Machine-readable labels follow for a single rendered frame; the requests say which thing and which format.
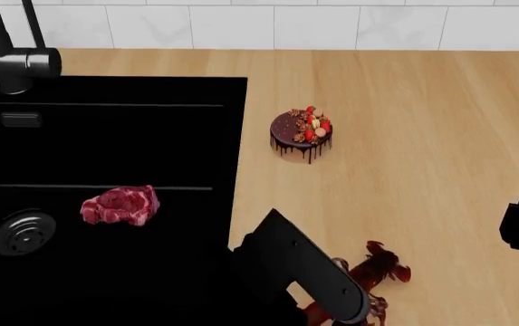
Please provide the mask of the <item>black sink basin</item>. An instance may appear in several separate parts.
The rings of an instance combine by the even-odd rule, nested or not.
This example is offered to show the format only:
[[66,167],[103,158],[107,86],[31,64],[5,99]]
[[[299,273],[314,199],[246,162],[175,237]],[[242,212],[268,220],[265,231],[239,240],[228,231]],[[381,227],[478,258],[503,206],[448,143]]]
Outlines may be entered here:
[[[0,225],[57,224],[0,255],[0,326],[188,326],[228,311],[227,241],[246,78],[63,76],[0,92]],[[142,227],[90,225],[85,200],[154,187]]]

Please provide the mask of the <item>dark red lobster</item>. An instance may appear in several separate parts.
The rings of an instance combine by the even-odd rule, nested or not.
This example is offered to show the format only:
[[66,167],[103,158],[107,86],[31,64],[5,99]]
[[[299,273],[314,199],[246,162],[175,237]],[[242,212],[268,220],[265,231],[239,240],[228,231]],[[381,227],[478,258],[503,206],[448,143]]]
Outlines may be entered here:
[[[373,295],[371,290],[387,277],[393,281],[398,279],[404,283],[409,282],[411,269],[407,265],[402,265],[398,256],[386,250],[384,244],[379,241],[367,241],[366,248],[369,252],[366,254],[366,260],[349,271],[347,271],[349,266],[345,260],[341,258],[333,258],[332,260],[347,271],[351,279],[368,294],[370,300],[368,317],[375,317],[380,322],[379,326],[386,326],[386,310],[389,304],[385,298]],[[332,319],[316,302],[303,309],[303,312],[307,316],[307,326],[321,326],[324,322]],[[375,326],[374,322],[368,322],[368,317],[364,317],[364,320],[353,325]]]

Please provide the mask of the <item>black round sink drain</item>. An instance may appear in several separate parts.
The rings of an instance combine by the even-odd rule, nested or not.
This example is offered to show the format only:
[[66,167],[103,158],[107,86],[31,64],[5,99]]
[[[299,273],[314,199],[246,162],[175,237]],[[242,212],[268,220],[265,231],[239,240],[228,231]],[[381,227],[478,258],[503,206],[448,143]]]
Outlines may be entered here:
[[55,219],[39,209],[17,211],[0,225],[0,255],[16,257],[37,252],[56,231]]

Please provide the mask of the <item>chocolate cake with strawberries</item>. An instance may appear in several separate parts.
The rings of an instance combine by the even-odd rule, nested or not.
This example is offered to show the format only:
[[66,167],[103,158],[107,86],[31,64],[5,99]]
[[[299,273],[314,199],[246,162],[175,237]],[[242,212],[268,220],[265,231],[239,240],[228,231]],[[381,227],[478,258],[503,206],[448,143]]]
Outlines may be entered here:
[[298,151],[312,164],[323,149],[332,149],[333,125],[323,112],[313,105],[303,110],[291,109],[276,116],[269,129],[270,146],[280,156]]

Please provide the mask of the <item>raw red beef steak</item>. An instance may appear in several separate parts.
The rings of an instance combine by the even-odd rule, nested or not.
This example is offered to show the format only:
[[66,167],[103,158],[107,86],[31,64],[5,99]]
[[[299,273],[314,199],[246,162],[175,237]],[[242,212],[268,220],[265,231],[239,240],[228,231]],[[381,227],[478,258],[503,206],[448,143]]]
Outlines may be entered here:
[[80,214],[90,225],[127,222],[144,226],[159,210],[160,202],[154,187],[117,187],[102,195],[85,200]]

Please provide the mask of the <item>black kitchen faucet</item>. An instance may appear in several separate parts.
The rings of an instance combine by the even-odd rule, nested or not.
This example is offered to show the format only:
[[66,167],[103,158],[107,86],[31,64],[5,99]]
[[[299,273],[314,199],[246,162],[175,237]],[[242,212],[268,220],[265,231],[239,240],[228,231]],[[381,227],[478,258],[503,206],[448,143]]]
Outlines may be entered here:
[[35,78],[58,78],[62,57],[46,46],[32,0],[21,0],[32,33],[34,48],[16,48],[0,14],[0,92],[20,94],[33,87]]

